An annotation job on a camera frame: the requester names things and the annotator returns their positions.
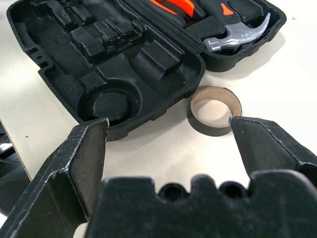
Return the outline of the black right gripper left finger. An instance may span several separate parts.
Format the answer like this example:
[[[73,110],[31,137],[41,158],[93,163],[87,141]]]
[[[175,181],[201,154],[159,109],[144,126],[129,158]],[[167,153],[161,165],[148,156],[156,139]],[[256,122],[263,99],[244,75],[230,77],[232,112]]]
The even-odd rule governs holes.
[[[92,214],[108,127],[107,118],[73,127],[18,199],[0,238],[73,238]]]

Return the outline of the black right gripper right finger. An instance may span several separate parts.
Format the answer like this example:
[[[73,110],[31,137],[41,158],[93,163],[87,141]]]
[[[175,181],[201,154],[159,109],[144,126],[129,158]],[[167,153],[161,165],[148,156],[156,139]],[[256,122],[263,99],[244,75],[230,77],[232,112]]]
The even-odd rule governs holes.
[[[230,126],[245,170],[293,170],[317,188],[317,155],[300,144],[276,122],[250,117],[231,117]]]

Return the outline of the black tape roll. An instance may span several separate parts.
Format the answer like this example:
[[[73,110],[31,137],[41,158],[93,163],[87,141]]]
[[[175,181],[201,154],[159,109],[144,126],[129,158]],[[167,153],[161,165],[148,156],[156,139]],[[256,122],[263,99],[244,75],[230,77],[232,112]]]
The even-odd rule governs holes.
[[[227,125],[214,125],[199,119],[198,113],[194,112],[194,106],[203,100],[220,101],[229,108],[233,117],[240,117],[242,115],[242,106],[238,97],[231,90],[224,87],[205,87],[193,94],[188,107],[187,119],[194,130],[213,137],[228,134],[231,131],[230,119]]]

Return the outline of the black plastic tool case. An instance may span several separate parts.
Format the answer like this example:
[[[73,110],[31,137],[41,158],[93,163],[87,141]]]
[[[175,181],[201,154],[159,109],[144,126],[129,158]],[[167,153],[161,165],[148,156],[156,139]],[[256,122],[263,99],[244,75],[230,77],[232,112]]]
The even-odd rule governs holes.
[[[156,120],[198,88],[206,70],[225,72],[271,41],[286,23],[268,0],[251,0],[263,13],[244,22],[269,24],[235,52],[215,54],[203,40],[224,38],[225,28],[206,13],[185,29],[153,23],[121,0],[17,0],[7,18],[39,75],[79,122],[108,118],[116,141]]]

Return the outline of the orange black pliers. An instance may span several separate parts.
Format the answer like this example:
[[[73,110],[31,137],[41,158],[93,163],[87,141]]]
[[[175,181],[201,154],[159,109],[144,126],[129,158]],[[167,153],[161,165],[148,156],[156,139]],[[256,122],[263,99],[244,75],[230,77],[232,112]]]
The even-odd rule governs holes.
[[[194,0],[121,0],[151,22],[185,29],[187,18],[203,20],[206,12]]]

